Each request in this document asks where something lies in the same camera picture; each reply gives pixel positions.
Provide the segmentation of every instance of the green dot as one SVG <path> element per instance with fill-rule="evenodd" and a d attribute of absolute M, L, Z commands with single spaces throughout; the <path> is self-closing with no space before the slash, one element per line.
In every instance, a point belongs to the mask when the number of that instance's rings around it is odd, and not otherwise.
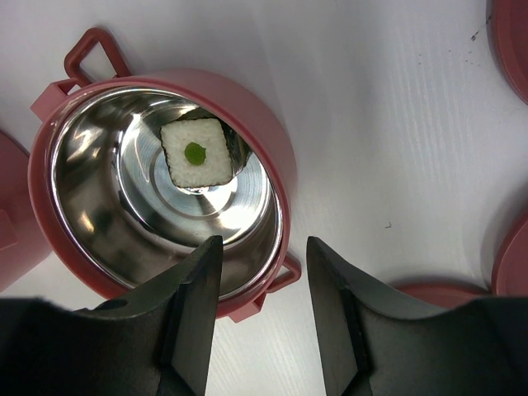
<path fill-rule="evenodd" d="M 201 147 L 198 143 L 190 142 L 185 147 L 185 158 L 191 165 L 201 165 L 207 158 L 205 148 Z"/>

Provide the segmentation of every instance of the metal bowl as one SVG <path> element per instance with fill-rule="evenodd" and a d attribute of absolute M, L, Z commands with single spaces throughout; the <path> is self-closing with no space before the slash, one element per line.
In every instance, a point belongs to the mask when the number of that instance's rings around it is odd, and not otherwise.
<path fill-rule="evenodd" d="M 172 184 L 159 130 L 196 107 L 146 87 L 113 88 L 83 101 L 59 127 L 53 198 L 78 248 L 128 288 L 177 264 L 210 235 L 221 235 L 223 300 L 244 292 L 273 264 L 282 211 L 256 154 L 228 185 Z"/>

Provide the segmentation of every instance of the white table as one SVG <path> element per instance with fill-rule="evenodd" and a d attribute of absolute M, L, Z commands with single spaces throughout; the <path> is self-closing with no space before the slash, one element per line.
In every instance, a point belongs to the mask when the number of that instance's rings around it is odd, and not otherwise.
<path fill-rule="evenodd" d="M 313 234 L 384 281 L 486 285 L 528 202 L 528 106 L 493 61 L 487 16 L 481 0 L 2 0 L 0 128 L 29 148 L 30 104 L 105 26 L 136 73 L 215 71 L 276 112 L 299 167 L 292 252 Z M 54 255 L 3 295 L 101 302 Z M 260 314 L 217 321 L 207 393 L 324 394 L 306 275 Z"/>

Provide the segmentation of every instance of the pot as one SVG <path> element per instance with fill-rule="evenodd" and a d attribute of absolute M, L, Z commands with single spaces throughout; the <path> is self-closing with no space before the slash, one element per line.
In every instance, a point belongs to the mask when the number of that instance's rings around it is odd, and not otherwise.
<path fill-rule="evenodd" d="M 98 43 L 116 77 L 92 83 L 80 63 Z M 51 83 L 31 107 L 43 124 L 29 186 L 45 236 L 82 281 L 115 298 L 177 265 L 212 234 L 224 238 L 218 317 L 247 318 L 266 294 L 300 278 L 299 262 L 287 254 L 295 158 L 262 101 L 201 70 L 132 76 L 115 41 L 98 28 L 64 64 L 70 78 Z M 197 107 L 253 151 L 228 185 L 181 189 L 170 182 L 159 129 Z M 282 266 L 287 272 L 277 276 Z"/>

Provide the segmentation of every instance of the sushi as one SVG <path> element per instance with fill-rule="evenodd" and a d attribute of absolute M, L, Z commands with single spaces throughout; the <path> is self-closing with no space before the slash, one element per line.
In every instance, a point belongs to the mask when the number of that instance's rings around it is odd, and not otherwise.
<path fill-rule="evenodd" d="M 227 141 L 215 118 L 166 124 L 161 128 L 161 140 L 175 186 L 218 186 L 233 179 Z"/>

